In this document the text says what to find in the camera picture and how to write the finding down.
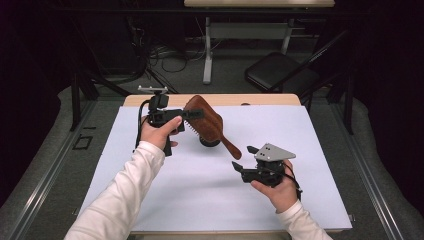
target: white paper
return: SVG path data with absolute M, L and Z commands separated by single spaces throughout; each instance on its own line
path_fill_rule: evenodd
M 265 143 L 296 154 L 291 162 L 303 190 L 302 203 L 321 227 L 352 228 L 304 107 L 220 106 L 214 110 L 224 120 L 224 135 L 242 151 L 242 158 L 232 158 L 222 143 L 204 147 L 186 125 L 185 132 L 171 136 L 179 145 L 172 148 L 173 155 L 166 157 L 153 181 L 133 231 L 282 230 L 268 198 L 243 183 L 231 163 L 254 168 L 256 160 L 246 147 L 261 148 Z M 130 160 L 137 115 L 138 107 L 121 107 L 81 212 Z

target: white sleeve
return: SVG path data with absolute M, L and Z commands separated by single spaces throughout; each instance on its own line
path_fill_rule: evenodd
M 288 210 L 277 216 L 293 240 L 332 239 L 324 229 L 312 219 L 309 212 L 303 208 L 299 200 Z
M 108 187 L 77 218 L 65 239 L 126 239 L 165 155 L 141 141 Z

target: person's right hand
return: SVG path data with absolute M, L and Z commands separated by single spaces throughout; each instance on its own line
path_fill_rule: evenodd
M 166 145 L 166 139 L 168 135 L 175 135 L 176 129 L 182 123 L 183 119 L 181 116 L 176 116 L 173 119 L 169 120 L 160 128 L 152 127 L 147 121 L 144 121 L 142 118 L 142 128 L 141 128 L 141 137 L 140 141 L 150 142 L 156 147 L 163 150 Z M 177 142 L 171 141 L 171 147 L 177 146 Z
M 284 160 L 284 164 L 293 170 L 293 165 L 289 160 Z M 285 174 L 293 177 L 293 173 L 288 167 L 285 168 Z M 283 181 L 274 188 L 266 186 L 255 180 L 250 184 L 269 198 L 272 205 L 274 205 L 277 209 L 277 213 L 286 211 L 297 202 L 296 185 L 289 178 L 283 177 Z

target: black chair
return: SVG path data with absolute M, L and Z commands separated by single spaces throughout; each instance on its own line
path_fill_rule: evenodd
M 344 74 L 344 71 L 337 70 L 330 77 L 321 78 L 320 74 L 309 67 L 347 34 L 348 31 L 338 34 L 302 63 L 281 52 L 272 52 L 247 68 L 244 72 L 245 79 L 265 93 L 296 94 L 302 105 L 308 103 L 309 112 L 313 93 Z

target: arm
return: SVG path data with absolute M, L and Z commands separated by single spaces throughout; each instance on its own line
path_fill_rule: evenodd
M 141 141 L 108 187 L 77 218 L 65 239 L 126 239 L 153 179 L 163 165 L 166 137 L 180 123 L 177 117 L 162 128 L 143 124 Z
M 293 169 L 293 165 L 289 160 L 284 160 L 284 163 L 288 166 L 285 174 L 293 177 L 290 170 Z M 292 239 L 331 239 L 297 199 L 296 186 L 293 181 L 286 178 L 274 188 L 265 186 L 258 181 L 252 181 L 251 185 L 270 199 L 276 208 L 278 219 Z
M 279 213 L 277 216 L 281 225 L 283 225 L 293 240 L 331 239 L 324 229 L 312 219 L 309 212 L 303 208 L 299 200 L 289 209 L 283 213 Z

